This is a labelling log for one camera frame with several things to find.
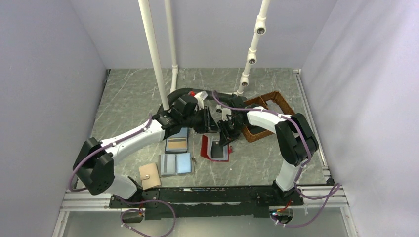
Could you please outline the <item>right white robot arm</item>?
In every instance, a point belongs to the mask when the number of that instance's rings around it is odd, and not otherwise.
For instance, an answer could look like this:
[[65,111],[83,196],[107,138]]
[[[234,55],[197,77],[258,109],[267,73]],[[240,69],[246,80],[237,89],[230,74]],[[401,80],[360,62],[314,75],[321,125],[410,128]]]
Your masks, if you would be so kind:
[[261,127],[277,137],[280,154],[284,159],[280,172],[274,181],[278,188],[272,198],[278,205],[284,205],[292,197],[302,168],[319,149],[319,143],[306,117],[297,113],[284,115],[262,106],[254,108],[230,108],[231,115],[219,120],[220,144],[225,146],[236,140],[247,125]]

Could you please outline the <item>red leather card holder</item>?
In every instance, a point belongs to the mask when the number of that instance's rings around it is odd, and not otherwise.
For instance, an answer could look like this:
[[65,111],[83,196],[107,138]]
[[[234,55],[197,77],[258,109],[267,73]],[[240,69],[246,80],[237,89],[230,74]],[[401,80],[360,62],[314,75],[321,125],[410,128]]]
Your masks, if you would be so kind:
[[213,162],[229,162],[232,146],[221,146],[220,140],[202,135],[200,156]]

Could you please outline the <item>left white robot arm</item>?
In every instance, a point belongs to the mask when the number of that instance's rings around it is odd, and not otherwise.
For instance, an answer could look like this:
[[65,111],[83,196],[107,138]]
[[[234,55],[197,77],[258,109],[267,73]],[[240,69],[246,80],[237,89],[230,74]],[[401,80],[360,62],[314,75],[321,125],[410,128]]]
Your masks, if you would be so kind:
[[142,201],[140,186],[129,177],[116,175],[115,165],[142,148],[177,134],[182,128],[192,128],[199,134],[218,131],[208,107],[200,109],[197,98],[183,95],[168,110],[151,115],[132,130],[102,141],[94,137],[87,139],[69,181],[78,177],[91,195],[111,193],[121,197],[127,206],[136,207]]

